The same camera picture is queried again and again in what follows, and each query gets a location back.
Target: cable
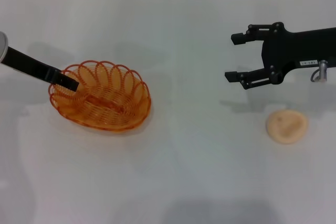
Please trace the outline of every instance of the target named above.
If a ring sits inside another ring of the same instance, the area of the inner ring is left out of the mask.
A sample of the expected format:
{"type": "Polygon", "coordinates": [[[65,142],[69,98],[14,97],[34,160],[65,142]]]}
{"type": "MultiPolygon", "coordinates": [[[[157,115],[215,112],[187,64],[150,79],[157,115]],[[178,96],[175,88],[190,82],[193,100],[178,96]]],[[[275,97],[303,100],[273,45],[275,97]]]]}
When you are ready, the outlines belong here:
{"type": "Polygon", "coordinates": [[[316,74],[317,72],[319,72],[319,71],[320,71],[320,69],[317,69],[317,70],[315,70],[315,71],[313,72],[313,74],[312,74],[311,77],[310,77],[310,81],[311,81],[311,82],[315,82],[314,76],[315,76],[315,74],[316,74]]]}

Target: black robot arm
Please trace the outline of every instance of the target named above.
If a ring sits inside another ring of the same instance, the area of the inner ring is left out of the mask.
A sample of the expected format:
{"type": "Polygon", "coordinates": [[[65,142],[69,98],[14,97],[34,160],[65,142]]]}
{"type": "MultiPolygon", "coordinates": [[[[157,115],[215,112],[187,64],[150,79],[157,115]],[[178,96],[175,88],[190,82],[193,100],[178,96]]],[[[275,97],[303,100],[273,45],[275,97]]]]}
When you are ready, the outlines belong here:
{"type": "Polygon", "coordinates": [[[229,82],[240,82],[244,89],[281,84],[285,75],[296,68],[319,67],[315,81],[326,81],[327,68],[336,67],[336,28],[291,33],[281,22],[249,25],[245,34],[232,34],[231,40],[234,45],[264,41],[263,69],[225,73],[229,82]]]}

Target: sticker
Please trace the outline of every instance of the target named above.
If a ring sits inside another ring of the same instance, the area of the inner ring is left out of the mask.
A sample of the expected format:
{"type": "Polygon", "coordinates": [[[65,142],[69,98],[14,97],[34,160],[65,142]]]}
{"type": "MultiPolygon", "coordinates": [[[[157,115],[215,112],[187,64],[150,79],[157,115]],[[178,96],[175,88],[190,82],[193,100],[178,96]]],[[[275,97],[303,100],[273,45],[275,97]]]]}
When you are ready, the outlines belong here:
{"type": "Polygon", "coordinates": [[[307,65],[318,65],[317,60],[305,60],[300,61],[301,66],[307,66],[307,65]]]}

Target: orange wicker basket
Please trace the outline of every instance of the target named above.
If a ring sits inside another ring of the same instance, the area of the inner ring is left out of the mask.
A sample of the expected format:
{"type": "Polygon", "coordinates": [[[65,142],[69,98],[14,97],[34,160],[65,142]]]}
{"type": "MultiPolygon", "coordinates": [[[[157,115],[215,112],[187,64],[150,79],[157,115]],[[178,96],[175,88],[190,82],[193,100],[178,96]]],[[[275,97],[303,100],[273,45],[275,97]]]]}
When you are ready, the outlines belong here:
{"type": "Polygon", "coordinates": [[[151,110],[148,86],[124,65],[84,61],[62,71],[79,82],[76,92],[50,85],[50,102],[65,118],[78,124],[113,132],[140,126],[151,110]]]}

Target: white table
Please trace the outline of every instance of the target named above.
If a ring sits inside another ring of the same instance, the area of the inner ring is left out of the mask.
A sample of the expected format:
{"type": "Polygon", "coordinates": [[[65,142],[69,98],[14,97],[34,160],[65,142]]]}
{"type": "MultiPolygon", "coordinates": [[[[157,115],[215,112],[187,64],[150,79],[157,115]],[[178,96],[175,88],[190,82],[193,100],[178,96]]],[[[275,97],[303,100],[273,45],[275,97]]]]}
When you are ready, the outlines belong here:
{"type": "Polygon", "coordinates": [[[138,71],[153,99],[123,135],[62,118],[47,83],[0,66],[1,224],[334,224],[336,72],[245,91],[224,71],[262,67],[249,24],[336,27],[335,0],[0,0],[9,45],[63,68],[87,59],[138,71]],[[307,137],[274,143],[279,108],[307,137]]]}

